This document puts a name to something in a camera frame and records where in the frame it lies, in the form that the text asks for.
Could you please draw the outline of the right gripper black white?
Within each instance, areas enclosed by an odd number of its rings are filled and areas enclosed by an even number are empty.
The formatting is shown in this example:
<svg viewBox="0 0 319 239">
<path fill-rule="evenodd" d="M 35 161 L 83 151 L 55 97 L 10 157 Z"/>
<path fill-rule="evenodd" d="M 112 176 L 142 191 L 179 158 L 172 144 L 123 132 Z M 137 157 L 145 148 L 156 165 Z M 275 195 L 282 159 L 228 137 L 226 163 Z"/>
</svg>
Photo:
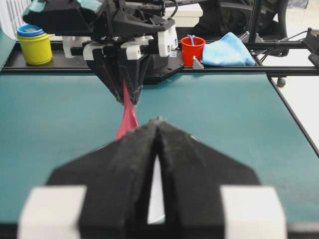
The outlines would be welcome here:
<svg viewBox="0 0 319 239">
<path fill-rule="evenodd" d="M 88 67 L 109 89 L 117 102 L 123 103 L 123 80 L 133 105 L 139 101 L 150 55 L 168 57 L 177 48 L 175 21 L 164 19 L 160 26 L 168 29 L 138 37 L 115 36 L 104 40 L 93 39 L 93 35 L 83 32 L 79 24 L 62 24 L 63 50 L 66 58 L 80 53 Z M 115 52 L 118 51 L 118 62 Z"/>
</svg>

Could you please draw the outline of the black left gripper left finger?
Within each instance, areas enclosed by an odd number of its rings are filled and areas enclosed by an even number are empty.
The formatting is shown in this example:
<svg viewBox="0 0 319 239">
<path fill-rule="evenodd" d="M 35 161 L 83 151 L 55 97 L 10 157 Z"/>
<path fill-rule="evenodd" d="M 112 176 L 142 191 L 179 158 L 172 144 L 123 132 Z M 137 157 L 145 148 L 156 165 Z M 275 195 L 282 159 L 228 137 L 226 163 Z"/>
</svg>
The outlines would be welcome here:
<svg viewBox="0 0 319 239">
<path fill-rule="evenodd" d="M 31 190 L 19 239 L 157 239 L 148 223 L 159 119 L 55 168 Z"/>
</svg>

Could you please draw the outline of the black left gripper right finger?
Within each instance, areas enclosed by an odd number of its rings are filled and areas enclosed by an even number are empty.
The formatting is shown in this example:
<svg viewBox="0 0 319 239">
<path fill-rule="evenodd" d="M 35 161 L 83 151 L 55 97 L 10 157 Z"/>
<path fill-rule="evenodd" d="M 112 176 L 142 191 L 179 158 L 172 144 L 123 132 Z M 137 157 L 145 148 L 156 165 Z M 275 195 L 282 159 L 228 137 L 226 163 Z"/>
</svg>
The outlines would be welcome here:
<svg viewBox="0 0 319 239">
<path fill-rule="evenodd" d="M 182 239 L 285 239 L 279 196 L 249 166 L 157 121 L 166 220 Z"/>
</svg>

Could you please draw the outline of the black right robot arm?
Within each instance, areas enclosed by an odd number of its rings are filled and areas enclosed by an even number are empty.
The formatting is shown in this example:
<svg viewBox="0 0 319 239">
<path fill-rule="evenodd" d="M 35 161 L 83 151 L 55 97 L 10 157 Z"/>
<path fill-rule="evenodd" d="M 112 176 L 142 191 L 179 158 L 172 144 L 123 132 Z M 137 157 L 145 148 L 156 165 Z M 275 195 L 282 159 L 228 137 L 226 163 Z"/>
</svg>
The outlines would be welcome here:
<svg viewBox="0 0 319 239">
<path fill-rule="evenodd" d="M 82 48 L 88 67 L 120 103 L 128 93 L 135 105 L 149 66 L 166 66 L 178 46 L 175 22 L 163 17 L 162 0 L 153 8 L 124 0 L 66 0 L 60 7 L 67 18 L 61 32 L 65 56 Z"/>
</svg>

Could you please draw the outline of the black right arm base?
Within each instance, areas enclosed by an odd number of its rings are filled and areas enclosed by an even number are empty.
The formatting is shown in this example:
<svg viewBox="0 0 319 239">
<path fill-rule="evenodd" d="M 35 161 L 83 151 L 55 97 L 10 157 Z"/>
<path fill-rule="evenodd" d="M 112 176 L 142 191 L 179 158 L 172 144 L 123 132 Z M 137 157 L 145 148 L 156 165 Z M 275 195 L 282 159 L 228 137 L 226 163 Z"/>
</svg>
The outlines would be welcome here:
<svg viewBox="0 0 319 239">
<path fill-rule="evenodd" d="M 144 78 L 145 85 L 162 82 L 169 76 L 180 72 L 184 68 L 180 51 L 172 52 L 168 57 L 152 54 Z"/>
</svg>

